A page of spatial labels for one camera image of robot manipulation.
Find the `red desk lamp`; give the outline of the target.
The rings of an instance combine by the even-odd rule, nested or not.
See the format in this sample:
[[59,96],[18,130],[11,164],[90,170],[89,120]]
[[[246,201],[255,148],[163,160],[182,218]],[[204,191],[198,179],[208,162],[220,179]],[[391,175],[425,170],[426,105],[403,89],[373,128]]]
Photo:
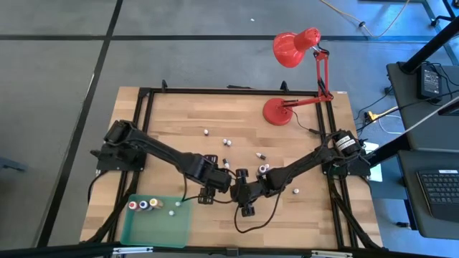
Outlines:
[[293,108],[301,105],[330,102],[334,96],[328,86],[329,51],[320,47],[321,33],[311,27],[301,33],[283,32],[273,40],[273,54],[284,67],[297,67],[310,49],[316,61],[316,82],[318,96],[307,100],[285,100],[283,98],[269,99],[263,106],[264,119],[272,125],[286,125],[293,117]]

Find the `silver aluminium bracket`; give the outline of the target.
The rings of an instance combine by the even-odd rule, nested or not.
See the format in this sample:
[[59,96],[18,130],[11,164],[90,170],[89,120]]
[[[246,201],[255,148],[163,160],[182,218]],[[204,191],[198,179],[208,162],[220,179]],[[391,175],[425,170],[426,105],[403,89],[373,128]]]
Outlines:
[[352,253],[326,251],[326,250],[312,250],[311,258],[354,258]]
[[113,248],[112,255],[142,254],[153,251],[153,247],[117,247]]

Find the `black pole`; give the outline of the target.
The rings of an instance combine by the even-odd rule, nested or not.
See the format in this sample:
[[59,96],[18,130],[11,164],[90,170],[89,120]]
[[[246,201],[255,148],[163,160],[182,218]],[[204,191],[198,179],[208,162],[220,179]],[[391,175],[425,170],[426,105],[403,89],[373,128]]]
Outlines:
[[434,36],[421,50],[402,64],[401,71],[411,73],[459,32],[459,16]]

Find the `black keyboard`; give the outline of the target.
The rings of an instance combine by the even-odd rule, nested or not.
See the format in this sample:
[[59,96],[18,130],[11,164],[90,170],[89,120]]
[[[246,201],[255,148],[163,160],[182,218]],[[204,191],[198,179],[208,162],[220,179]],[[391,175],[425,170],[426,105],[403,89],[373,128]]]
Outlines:
[[417,178],[431,216],[459,223],[459,171],[422,170]]

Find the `black power adapter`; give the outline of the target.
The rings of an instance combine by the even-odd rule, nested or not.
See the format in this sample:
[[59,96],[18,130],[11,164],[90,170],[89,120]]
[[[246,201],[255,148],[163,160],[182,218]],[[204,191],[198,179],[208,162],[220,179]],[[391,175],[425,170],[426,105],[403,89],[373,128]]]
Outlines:
[[438,104],[442,98],[442,79],[431,64],[423,64],[417,70],[417,98]]

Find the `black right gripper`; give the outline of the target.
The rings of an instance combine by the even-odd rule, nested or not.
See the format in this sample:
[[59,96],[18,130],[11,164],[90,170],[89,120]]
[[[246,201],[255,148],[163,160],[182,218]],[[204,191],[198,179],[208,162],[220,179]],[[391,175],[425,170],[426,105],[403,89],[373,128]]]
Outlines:
[[252,182],[247,182],[248,176],[246,168],[237,169],[235,183],[229,188],[231,199],[237,203],[243,217],[255,215],[253,203],[266,192],[262,175],[257,174]]

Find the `dark grey desk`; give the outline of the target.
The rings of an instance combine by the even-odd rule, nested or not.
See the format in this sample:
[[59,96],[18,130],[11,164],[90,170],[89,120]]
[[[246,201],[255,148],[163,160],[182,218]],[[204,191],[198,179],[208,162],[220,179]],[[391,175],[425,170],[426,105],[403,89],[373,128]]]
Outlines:
[[417,230],[426,238],[459,240],[459,222],[431,215],[417,177],[427,169],[459,171],[459,116],[438,115],[437,106],[418,99],[417,75],[405,74],[396,63],[386,68],[406,130],[397,157]]

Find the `teal translucent plastic bin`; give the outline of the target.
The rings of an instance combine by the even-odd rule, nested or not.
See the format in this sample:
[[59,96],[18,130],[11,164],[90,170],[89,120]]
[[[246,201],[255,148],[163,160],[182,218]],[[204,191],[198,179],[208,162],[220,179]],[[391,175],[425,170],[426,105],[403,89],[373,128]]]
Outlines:
[[191,229],[193,203],[182,202],[178,196],[152,196],[134,194],[130,201],[150,201],[152,198],[162,200],[162,209],[151,211],[132,211],[126,208],[126,215],[120,242],[124,245],[174,247],[183,248],[187,245]]

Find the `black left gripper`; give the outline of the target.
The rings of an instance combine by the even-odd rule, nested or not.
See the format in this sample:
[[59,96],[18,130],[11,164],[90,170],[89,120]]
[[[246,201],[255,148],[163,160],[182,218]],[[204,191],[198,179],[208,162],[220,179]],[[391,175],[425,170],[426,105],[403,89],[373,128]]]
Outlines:
[[198,195],[199,204],[213,204],[217,191],[226,193],[230,187],[231,175],[226,168],[219,168],[218,157],[205,155],[200,163],[198,180],[202,185]]

